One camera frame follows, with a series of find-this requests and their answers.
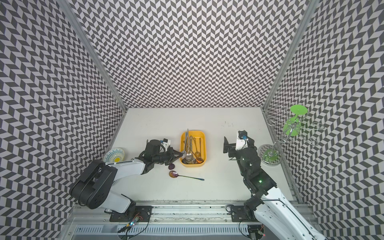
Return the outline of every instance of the decorative plate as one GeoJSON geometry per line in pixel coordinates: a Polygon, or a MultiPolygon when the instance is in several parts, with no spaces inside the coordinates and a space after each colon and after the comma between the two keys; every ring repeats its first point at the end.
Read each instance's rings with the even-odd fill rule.
{"type": "Polygon", "coordinates": [[[105,154],[103,161],[108,163],[120,162],[124,160],[124,154],[124,150],[121,148],[114,148],[105,154]]]}

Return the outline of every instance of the plate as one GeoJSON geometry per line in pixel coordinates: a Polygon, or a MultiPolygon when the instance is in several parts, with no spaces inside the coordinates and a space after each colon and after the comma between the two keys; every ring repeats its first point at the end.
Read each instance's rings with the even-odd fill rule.
{"type": "Polygon", "coordinates": [[[114,148],[105,154],[104,162],[120,162],[124,160],[124,150],[121,148],[114,148]]]}

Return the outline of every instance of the wire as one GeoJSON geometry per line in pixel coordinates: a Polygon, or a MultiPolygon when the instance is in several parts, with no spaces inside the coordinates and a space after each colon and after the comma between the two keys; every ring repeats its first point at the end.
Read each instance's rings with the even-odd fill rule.
{"type": "Polygon", "coordinates": [[[234,205],[233,205],[233,204],[228,204],[228,205],[225,206],[225,210],[226,210],[227,212],[231,213],[231,212],[228,211],[228,209],[227,209],[227,207],[229,207],[229,206],[234,206],[234,205]]]}
{"type": "Polygon", "coordinates": [[[245,145],[248,144],[248,141],[245,141],[243,147],[240,149],[240,150],[243,150],[243,148],[245,147],[245,145]]]}
{"type": "Polygon", "coordinates": [[[132,218],[132,220],[129,221],[129,223],[128,223],[127,225],[125,225],[124,227],[122,227],[120,230],[117,231],[117,235],[118,235],[118,238],[119,238],[119,239],[121,239],[121,240],[127,240],[127,239],[128,239],[128,231],[132,228],[132,227],[130,226],[130,224],[131,224],[132,221],[135,220],[135,218],[136,218],[139,214],[140,214],[140,212],[138,212],[138,213],[132,218]],[[125,235],[121,238],[121,237],[119,236],[119,233],[121,233],[121,232],[123,232],[123,231],[125,231],[125,235]]]}
{"type": "Polygon", "coordinates": [[[248,220],[248,219],[242,219],[242,220],[240,220],[240,222],[239,222],[239,231],[240,231],[240,233],[241,233],[243,236],[245,236],[246,238],[251,239],[250,237],[244,235],[243,232],[242,232],[241,229],[240,229],[240,223],[243,222],[244,220],[248,220]]]}
{"type": "Polygon", "coordinates": [[[161,149],[163,149],[163,152],[166,151],[166,148],[163,146],[163,144],[160,144],[161,149]]]}
{"type": "Polygon", "coordinates": [[[136,235],[130,237],[129,239],[132,239],[132,238],[136,237],[137,235],[141,234],[142,232],[144,232],[144,231],[147,229],[147,227],[148,227],[148,225],[149,225],[149,214],[148,214],[147,212],[145,212],[145,213],[148,215],[148,223],[147,223],[147,226],[143,229],[143,231],[141,231],[141,232],[139,232],[138,234],[136,234],[136,235]]]}
{"type": "Polygon", "coordinates": [[[308,231],[308,233],[313,237],[313,238],[315,238],[314,236],[313,236],[313,234],[311,233],[311,231],[307,228],[307,226],[300,220],[300,218],[298,217],[298,216],[296,216],[296,214],[284,203],[284,202],[282,202],[280,199],[262,199],[262,198],[260,198],[260,200],[261,201],[264,201],[264,202],[272,202],[272,201],[279,201],[279,202],[281,202],[283,205],[285,205],[288,209],[289,209],[289,211],[291,211],[291,213],[297,218],[297,220],[299,220],[299,222],[305,227],[305,229],[308,231]]]}
{"type": "Polygon", "coordinates": [[[112,163],[108,163],[106,165],[108,166],[108,165],[119,164],[119,163],[124,163],[124,162],[133,162],[133,161],[112,162],[112,163]]]}

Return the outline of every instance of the black and white wallpaper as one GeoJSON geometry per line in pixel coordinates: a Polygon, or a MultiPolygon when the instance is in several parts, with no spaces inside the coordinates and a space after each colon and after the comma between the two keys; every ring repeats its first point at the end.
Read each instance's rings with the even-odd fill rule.
{"type": "Polygon", "coordinates": [[[0,108],[0,239],[55,238],[122,109],[53,0],[0,1],[0,108]]]}
{"type": "Polygon", "coordinates": [[[127,107],[261,106],[308,0],[69,0],[127,107]]]}
{"type": "Polygon", "coordinates": [[[285,120],[279,105],[302,104],[306,126],[325,124],[284,151],[304,201],[335,239],[384,239],[383,9],[378,0],[320,1],[268,109],[285,120]]]}

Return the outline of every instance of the spoon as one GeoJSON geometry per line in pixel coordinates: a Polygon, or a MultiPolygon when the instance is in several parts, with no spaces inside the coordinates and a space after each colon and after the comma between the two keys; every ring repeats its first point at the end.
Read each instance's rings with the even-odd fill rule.
{"type": "MultiPolygon", "coordinates": [[[[170,177],[173,177],[173,178],[187,177],[187,176],[179,175],[176,171],[173,171],[173,170],[169,172],[169,175],[170,175],[170,177]]],[[[189,177],[189,178],[193,178],[193,179],[204,181],[203,178],[197,178],[197,177],[189,177]]]]}
{"type": "Polygon", "coordinates": [[[203,163],[203,162],[204,162],[204,159],[202,159],[202,158],[200,158],[200,157],[197,157],[196,155],[195,155],[195,157],[196,157],[196,162],[197,162],[197,164],[200,164],[200,163],[203,163]]]}
{"type": "Polygon", "coordinates": [[[195,156],[196,157],[200,157],[201,156],[201,153],[197,150],[197,143],[196,143],[196,138],[194,137],[193,138],[193,141],[195,142],[195,146],[196,146],[196,152],[195,152],[195,156]]]}

